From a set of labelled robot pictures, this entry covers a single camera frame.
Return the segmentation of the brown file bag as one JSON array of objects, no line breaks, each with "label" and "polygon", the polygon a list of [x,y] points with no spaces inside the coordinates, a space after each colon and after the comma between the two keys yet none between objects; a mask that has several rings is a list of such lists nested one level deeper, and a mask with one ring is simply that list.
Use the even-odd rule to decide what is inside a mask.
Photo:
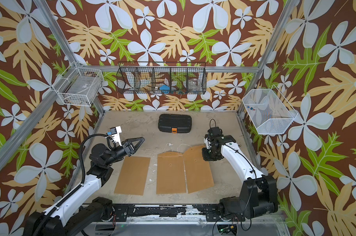
[{"label": "brown file bag", "polygon": [[126,157],[114,193],[142,196],[144,194],[149,164],[149,157]]},{"label": "brown file bag", "polygon": [[209,162],[204,161],[201,146],[190,147],[183,153],[188,193],[214,186]]},{"label": "brown file bag", "polygon": [[158,154],[156,194],[180,193],[186,193],[183,157],[171,151]]}]

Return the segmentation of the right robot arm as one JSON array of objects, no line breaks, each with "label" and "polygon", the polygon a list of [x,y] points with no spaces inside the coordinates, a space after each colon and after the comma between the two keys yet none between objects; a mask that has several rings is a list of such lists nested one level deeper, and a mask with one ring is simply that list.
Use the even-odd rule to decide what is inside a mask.
[{"label": "right robot arm", "polygon": [[252,219],[278,211],[277,181],[257,169],[241,151],[231,135],[223,135],[222,129],[212,127],[204,137],[202,148],[204,161],[226,159],[242,181],[238,197],[220,200],[220,216]]}]

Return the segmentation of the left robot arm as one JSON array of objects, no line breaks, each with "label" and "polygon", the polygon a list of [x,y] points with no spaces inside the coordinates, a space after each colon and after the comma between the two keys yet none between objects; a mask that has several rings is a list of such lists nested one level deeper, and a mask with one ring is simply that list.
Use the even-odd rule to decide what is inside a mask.
[{"label": "left robot arm", "polygon": [[107,134],[104,137],[107,144],[92,147],[90,169],[82,170],[81,182],[44,212],[31,214],[26,220],[24,236],[75,236],[96,220],[115,219],[113,202],[109,199],[98,197],[88,207],[80,207],[110,179],[112,164],[134,155],[145,139],[126,139],[112,147],[110,144],[114,142],[114,135]]}]

